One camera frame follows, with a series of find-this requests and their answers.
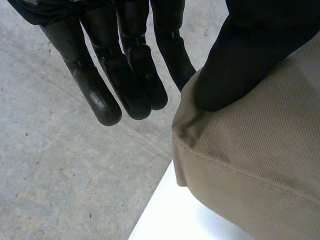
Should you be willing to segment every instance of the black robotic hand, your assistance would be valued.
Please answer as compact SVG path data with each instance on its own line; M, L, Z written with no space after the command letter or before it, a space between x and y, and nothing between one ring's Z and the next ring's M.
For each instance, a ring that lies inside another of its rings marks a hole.
M142 120L168 96L146 43L149 0L8 0L60 52L97 119L118 123L122 112L99 75L81 24L129 116ZM150 0L157 45L179 88L196 72L180 37L185 0ZM118 27L124 54L119 45Z
M248 94L320 31L320 0L226 0L229 16L195 84L196 105L218 111Z

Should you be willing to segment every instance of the beige twill fabric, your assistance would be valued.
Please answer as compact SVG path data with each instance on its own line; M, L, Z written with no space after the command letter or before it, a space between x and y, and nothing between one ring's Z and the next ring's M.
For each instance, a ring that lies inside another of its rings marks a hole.
M218 112L195 107L198 75L172 125L178 184L254 239L320 240L320 33Z

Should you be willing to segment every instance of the khaki fabric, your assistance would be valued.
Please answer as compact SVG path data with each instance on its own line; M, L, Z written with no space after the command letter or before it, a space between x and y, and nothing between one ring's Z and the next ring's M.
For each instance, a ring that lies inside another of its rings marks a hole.
M198 75L172 125L178 184L254 239L320 240L320 33L218 112L195 107Z

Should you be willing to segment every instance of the black sleeve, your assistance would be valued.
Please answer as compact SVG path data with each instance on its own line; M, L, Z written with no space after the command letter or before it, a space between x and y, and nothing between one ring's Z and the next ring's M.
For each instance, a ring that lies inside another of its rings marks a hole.
M15 10L33 25L76 16L84 9L112 4L112 0L7 0Z

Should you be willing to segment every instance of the stitching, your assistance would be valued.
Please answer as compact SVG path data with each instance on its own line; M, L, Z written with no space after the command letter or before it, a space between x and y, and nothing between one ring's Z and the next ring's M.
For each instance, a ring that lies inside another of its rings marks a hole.
M283 192L285 192L285 193L287 193L287 194L289 194L289 195L293 195L293 196L296 197L296 198L299 198L299 199L305 200L305 201L307 201L307 202L310 202L311 204L320 206L320 203L315 202L315 201L313 201L313 200L310 200L310 199L308 199L308 198L305 198L305 197L303 197L303 196L300 196L300 195L298 195L298 194L296 194L296 193L294 193L294 192L291 192L291 191L289 191L289 190L287 190L287 189L281 188L281 187L279 187L279 186L271 185L271 184L269 184L269 183L267 183L267 182L265 182L265 181L263 181L263 180L260 180L260 179L257 179L257 178L255 178L255 177L253 177L253 176L249 176L249 175L246 175L246 174L244 174L244 173L242 173L242 172L236 171L236 170L234 170L234 169L232 169L232 168L229 168L229 167L227 167L227 166L225 166L225 165L223 165L223 164L221 164L221 163L215 162L215 161L213 161L213 160L211 160L211 159L208 159L208 158L206 158L206 157L199 156L199 155L191 152L190 150L188 150L188 149L180 142L180 140L179 140L174 134L172 134L172 137L173 137L173 138L176 140L176 142L177 142L181 147L183 147L188 153L190 153L191 155L195 156L195 157L198 158L198 159L209 161L209 162L214 163L214 164L216 164L216 165L218 165L218 166L220 166L220 167L222 167L222 168L225 168L227 171L234 172L234 173L239 174L239 175L241 175L241 176L244 176L244 177L246 177L246 178L248 178L248 179L254 180L254 181L259 182L259 183L262 183L262 184L264 184L264 185L266 185L266 186L268 186L268 187L278 189L278 190L283 191Z

